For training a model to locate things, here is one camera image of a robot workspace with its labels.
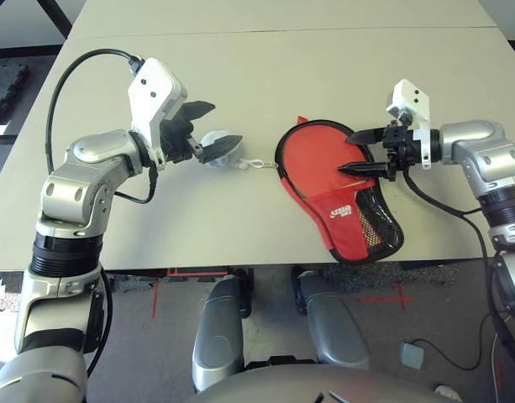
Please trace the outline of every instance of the ping pong paddle case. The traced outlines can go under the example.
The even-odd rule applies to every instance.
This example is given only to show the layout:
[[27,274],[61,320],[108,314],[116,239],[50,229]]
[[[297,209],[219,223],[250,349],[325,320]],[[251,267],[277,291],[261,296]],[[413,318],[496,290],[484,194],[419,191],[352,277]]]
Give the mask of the ping pong paddle case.
[[372,162],[369,149],[347,143],[353,131],[343,124],[302,121],[276,147],[278,174],[287,193],[317,224],[339,262],[368,263],[394,254],[404,236],[378,180],[338,171],[348,162]]

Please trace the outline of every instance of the printed logo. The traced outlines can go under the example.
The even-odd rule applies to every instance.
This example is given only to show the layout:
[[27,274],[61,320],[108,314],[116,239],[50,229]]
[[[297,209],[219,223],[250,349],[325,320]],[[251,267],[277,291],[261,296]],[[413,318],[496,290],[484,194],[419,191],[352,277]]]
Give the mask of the printed logo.
[[346,206],[342,206],[340,208],[336,208],[330,212],[330,218],[336,218],[337,216],[345,217],[349,214],[352,214],[352,206],[347,204]]

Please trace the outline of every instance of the white wall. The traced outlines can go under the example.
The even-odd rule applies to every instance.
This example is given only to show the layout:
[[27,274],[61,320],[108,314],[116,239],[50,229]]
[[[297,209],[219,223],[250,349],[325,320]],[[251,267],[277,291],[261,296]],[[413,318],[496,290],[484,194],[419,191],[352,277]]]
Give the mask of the white wall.
[[[57,0],[73,23],[85,0]],[[5,0],[0,7],[0,48],[62,44],[65,39],[36,0]]]
[[515,0],[479,0],[507,39],[515,39]]

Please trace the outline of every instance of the mesh pocket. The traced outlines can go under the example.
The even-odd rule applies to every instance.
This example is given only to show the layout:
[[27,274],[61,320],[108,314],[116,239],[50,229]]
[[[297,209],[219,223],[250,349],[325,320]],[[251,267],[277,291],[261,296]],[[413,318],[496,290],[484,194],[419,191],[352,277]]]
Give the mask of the mesh pocket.
[[355,197],[369,255],[401,247],[402,231],[379,202],[375,189],[357,191]]

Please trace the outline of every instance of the white shoe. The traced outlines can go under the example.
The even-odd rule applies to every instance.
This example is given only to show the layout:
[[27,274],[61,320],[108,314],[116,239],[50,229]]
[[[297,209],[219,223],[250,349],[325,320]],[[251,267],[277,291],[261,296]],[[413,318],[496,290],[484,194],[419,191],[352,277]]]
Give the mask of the white shoe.
[[459,403],[463,403],[459,394],[454,389],[451,389],[449,386],[439,385],[434,390],[434,393],[436,393],[437,395],[441,395],[443,397],[447,397],[448,399],[451,399],[453,401],[458,401]]

